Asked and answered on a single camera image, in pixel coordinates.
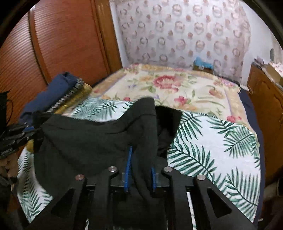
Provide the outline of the black garment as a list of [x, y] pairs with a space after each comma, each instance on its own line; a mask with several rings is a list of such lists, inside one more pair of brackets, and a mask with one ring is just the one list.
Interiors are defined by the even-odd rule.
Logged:
[[40, 128], [34, 140], [34, 170], [40, 185], [52, 196], [63, 192], [72, 179], [92, 177], [109, 166], [130, 166], [134, 196], [147, 209], [157, 207], [153, 198], [153, 173], [174, 140], [182, 113], [155, 106], [152, 98], [136, 101], [117, 120], [95, 122], [36, 113]]

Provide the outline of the navy folded garment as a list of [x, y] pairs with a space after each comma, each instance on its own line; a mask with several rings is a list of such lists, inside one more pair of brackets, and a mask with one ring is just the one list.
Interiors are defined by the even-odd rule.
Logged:
[[36, 111], [46, 112], [76, 84], [78, 79], [78, 77], [68, 72], [57, 75], [45, 91], [40, 92], [32, 101], [25, 105], [20, 115], [19, 123], [23, 124], [26, 122], [28, 125], [32, 125], [33, 113]]

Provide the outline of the palm leaf print blanket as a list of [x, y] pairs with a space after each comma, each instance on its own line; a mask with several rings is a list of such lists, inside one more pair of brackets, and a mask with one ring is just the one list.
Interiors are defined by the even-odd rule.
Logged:
[[[90, 121], [120, 118], [133, 102], [89, 98], [69, 117]], [[212, 114], [185, 111], [167, 152], [169, 166], [187, 176], [204, 174], [252, 222], [256, 223], [261, 187], [260, 143], [242, 124]], [[53, 199], [36, 179], [34, 155], [23, 150], [19, 160], [17, 196], [31, 222]]]

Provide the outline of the gold folded garment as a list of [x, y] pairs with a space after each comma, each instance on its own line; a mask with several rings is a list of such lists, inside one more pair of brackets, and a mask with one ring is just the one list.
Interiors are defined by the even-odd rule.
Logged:
[[92, 88], [88, 84], [84, 84], [83, 87], [70, 97], [62, 106], [59, 107], [54, 113], [63, 114], [69, 108], [77, 106], [79, 103], [84, 101], [92, 92]]

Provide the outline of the grey patterned folded garment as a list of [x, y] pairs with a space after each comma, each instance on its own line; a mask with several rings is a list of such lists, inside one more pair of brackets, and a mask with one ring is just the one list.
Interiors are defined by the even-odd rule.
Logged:
[[71, 97], [75, 95], [75, 93], [81, 90], [83, 85], [84, 81], [79, 78], [76, 84], [70, 90], [68, 90], [61, 99], [59, 99], [53, 106], [51, 106], [47, 110], [47, 112], [51, 113], [57, 111], [61, 106], [63, 106], [67, 101], [69, 101]]

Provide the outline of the floral bedspread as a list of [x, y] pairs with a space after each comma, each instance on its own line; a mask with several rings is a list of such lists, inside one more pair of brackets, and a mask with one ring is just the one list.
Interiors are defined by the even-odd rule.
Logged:
[[118, 101], [153, 97], [156, 105], [213, 114], [251, 128], [240, 90], [236, 83], [202, 71], [131, 64], [94, 86], [92, 95]]

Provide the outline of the brown louvered wardrobe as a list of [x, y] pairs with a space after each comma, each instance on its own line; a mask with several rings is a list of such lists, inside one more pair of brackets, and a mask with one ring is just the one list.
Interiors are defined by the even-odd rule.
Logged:
[[1, 91], [9, 123], [53, 78], [95, 85], [122, 67], [109, 1], [1, 1]]

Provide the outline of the blue cloth in box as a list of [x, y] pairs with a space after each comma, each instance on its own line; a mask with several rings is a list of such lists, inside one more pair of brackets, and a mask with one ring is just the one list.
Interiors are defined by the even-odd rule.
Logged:
[[213, 65], [211, 63], [203, 61], [200, 57], [196, 57], [196, 59], [193, 62], [193, 70], [203, 71], [212, 74]]

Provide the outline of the navy bed sheet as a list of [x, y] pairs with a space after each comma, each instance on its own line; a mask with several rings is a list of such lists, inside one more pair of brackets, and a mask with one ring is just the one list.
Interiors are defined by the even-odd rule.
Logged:
[[262, 131], [259, 127], [259, 124], [257, 122], [257, 116], [254, 110], [254, 106], [253, 103], [249, 97], [249, 93], [244, 90], [244, 89], [240, 89], [240, 93], [239, 93], [239, 97], [242, 101], [242, 104], [245, 108], [246, 111], [246, 115], [247, 115], [247, 119], [249, 124], [251, 125], [251, 127], [253, 128], [253, 130], [256, 132], [257, 136], [258, 136], [258, 140], [259, 140], [259, 158], [260, 158], [260, 167], [261, 167], [261, 184], [260, 184], [260, 193], [259, 193], [259, 204], [257, 207], [257, 211], [256, 211], [256, 216], [255, 219], [253, 221], [253, 225], [255, 226], [255, 228], [258, 228], [258, 222], [259, 219], [261, 217], [261, 213], [262, 213], [262, 208], [263, 208], [263, 195], [264, 195], [264, 185], [265, 185], [265, 157], [264, 157], [264, 140], [263, 140], [263, 135], [262, 135]]

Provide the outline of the pink patterned curtain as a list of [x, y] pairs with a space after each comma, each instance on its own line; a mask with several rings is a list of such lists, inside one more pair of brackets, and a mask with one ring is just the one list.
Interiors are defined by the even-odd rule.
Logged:
[[130, 63], [191, 69], [242, 79], [249, 20], [239, 1], [112, 1]]

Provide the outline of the wooden sideboard cabinet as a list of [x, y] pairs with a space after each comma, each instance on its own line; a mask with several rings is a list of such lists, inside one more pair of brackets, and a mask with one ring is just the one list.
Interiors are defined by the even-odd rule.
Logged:
[[263, 135], [268, 184], [282, 168], [282, 91], [254, 63], [250, 67], [247, 86]]

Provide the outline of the cardboard box with floral cloth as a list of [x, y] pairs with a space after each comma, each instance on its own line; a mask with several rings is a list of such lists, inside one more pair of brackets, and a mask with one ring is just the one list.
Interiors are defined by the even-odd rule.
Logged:
[[282, 89], [282, 63], [264, 64], [261, 58], [255, 58], [254, 63], [267, 75], [267, 77], [279, 88]]

